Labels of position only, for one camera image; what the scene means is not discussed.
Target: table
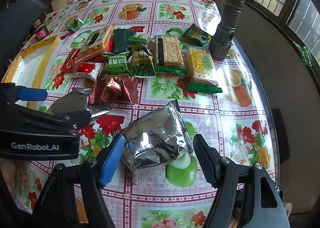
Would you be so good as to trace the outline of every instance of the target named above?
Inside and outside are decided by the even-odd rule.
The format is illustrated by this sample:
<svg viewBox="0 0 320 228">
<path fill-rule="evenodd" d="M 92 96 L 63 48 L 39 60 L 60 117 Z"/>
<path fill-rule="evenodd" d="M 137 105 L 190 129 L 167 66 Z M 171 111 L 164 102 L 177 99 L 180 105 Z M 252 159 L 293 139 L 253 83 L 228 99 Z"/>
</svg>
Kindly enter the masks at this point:
<svg viewBox="0 0 320 228">
<path fill-rule="evenodd" d="M 78 15 L 84 25 L 70 34 L 63 26 L 74 15 Z M 213 35 L 220 19 L 216 4 L 210 0 L 83 0 L 50 13 L 45 20 L 49 33 L 59 35 L 64 42 L 46 83 L 48 98 L 41 103 L 40 110 L 46 111 L 73 87 L 92 84 L 60 71 L 71 49 L 81 45 L 92 31 L 114 24 L 116 28 L 134 29 L 138 34 L 179 35 L 194 22 Z M 112 130 L 126 127 L 171 99 L 178 99 L 190 134 L 201 133 L 209 146 L 238 164 L 261 162 L 270 177 L 277 181 L 277 141 L 268 101 L 252 64 L 235 39 L 227 58 L 215 61 L 215 67 L 224 91 L 222 94 L 187 91 L 188 77 L 141 79 L 138 104 L 117 102 L 109 114 L 82 130 L 78 159 L 20 164 L 17 168 L 17 204 L 31 212 L 57 163 L 71 166 L 96 156 L 100 151 L 98 143 L 109 144 Z M 223 77 L 226 73 L 241 82 L 230 86 Z M 59 84 L 55 81 L 53 85 L 56 78 L 60 79 Z M 162 227 L 168 221 L 164 221 L 166 218 L 173 223 L 170 227 L 202 225 L 216 189 L 206 182 L 199 164 L 197 169 L 195 183 L 180 188 L 166 179 L 165 167 L 151 169 L 138 184 L 132 184 L 131 172 L 121 163 L 112 182 L 102 189 L 116 227 Z M 78 185 L 75 185 L 75 193 L 78 206 L 83 208 Z"/>
</svg>

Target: silver foil package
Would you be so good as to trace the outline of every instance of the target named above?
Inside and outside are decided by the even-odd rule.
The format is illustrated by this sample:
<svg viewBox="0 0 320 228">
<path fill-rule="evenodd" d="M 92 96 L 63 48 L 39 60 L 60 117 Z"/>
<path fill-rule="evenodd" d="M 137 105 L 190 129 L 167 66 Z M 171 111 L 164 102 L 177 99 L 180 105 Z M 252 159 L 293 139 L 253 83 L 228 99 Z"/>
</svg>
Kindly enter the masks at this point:
<svg viewBox="0 0 320 228">
<path fill-rule="evenodd" d="M 123 161 L 133 172 L 133 183 L 148 167 L 163 166 L 193 151 L 177 100 L 129 124 L 125 131 Z"/>
<path fill-rule="evenodd" d="M 89 103 L 91 90 L 91 88 L 73 88 L 70 93 L 56 100 L 46 113 L 58 115 L 61 113 L 88 110 L 91 113 L 90 124 L 93 123 L 98 117 L 110 112 L 113 104 L 104 101 Z"/>
</svg>

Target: foil wrapper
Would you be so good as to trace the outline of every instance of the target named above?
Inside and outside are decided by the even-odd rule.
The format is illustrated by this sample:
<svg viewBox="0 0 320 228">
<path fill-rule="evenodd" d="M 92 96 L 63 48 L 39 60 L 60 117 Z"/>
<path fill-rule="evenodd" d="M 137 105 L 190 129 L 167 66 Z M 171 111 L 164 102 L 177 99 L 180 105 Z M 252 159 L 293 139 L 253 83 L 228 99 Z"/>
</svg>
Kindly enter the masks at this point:
<svg viewBox="0 0 320 228">
<path fill-rule="evenodd" d="M 124 101 L 138 103 L 138 83 L 135 77 L 121 75 L 100 75 L 94 83 L 90 102 Z"/>
<path fill-rule="evenodd" d="M 193 151 L 177 100 L 130 123 L 124 137 L 122 159 L 133 172 L 133 183 L 146 168 L 165 165 Z"/>
<path fill-rule="evenodd" d="M 46 113 L 58 115 L 61 113 L 88 110 L 91 113 L 91 124 L 100 116 L 110 112 L 113 107 L 111 102 L 99 101 L 94 104 L 89 103 L 91 91 L 91 88 L 73 88 L 70 93 L 56 100 Z"/>
</svg>

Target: orange package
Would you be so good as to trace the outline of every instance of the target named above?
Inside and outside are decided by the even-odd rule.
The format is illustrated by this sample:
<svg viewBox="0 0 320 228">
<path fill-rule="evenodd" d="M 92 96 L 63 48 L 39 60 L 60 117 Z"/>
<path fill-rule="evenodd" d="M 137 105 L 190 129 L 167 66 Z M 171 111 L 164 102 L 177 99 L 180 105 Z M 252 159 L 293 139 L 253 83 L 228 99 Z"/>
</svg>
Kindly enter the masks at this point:
<svg viewBox="0 0 320 228">
<path fill-rule="evenodd" d="M 114 25 L 109 25 L 92 32 L 84 42 L 82 49 L 75 58 L 74 64 L 81 63 L 107 51 L 114 28 Z"/>
</svg>

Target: green cloth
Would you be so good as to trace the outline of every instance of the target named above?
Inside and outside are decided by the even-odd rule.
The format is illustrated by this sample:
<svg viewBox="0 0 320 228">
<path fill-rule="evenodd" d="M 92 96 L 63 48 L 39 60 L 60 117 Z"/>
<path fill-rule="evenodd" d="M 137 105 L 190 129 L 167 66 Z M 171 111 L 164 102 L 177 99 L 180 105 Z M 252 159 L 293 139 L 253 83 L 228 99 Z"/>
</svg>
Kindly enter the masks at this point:
<svg viewBox="0 0 320 228">
<path fill-rule="evenodd" d="M 295 43 L 295 46 L 297 47 L 297 50 L 298 50 L 298 55 L 301 57 L 303 63 L 306 65 L 306 66 L 310 66 L 311 67 L 311 52 L 310 50 L 304 46 L 304 47 L 301 47 L 299 44 Z"/>
</svg>

